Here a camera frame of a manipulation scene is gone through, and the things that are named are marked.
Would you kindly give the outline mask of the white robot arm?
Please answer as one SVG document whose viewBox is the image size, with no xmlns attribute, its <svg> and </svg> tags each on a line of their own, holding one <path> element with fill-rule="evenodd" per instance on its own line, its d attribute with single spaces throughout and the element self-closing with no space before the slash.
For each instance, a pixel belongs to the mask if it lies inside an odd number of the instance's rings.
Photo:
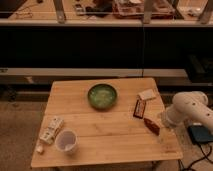
<svg viewBox="0 0 213 171">
<path fill-rule="evenodd" d="M 207 95 L 201 91 L 176 93 L 172 104 L 161 113 L 162 123 L 167 128 L 174 128 L 189 117 L 213 134 L 213 110 L 208 107 L 208 102 Z"/>
</svg>

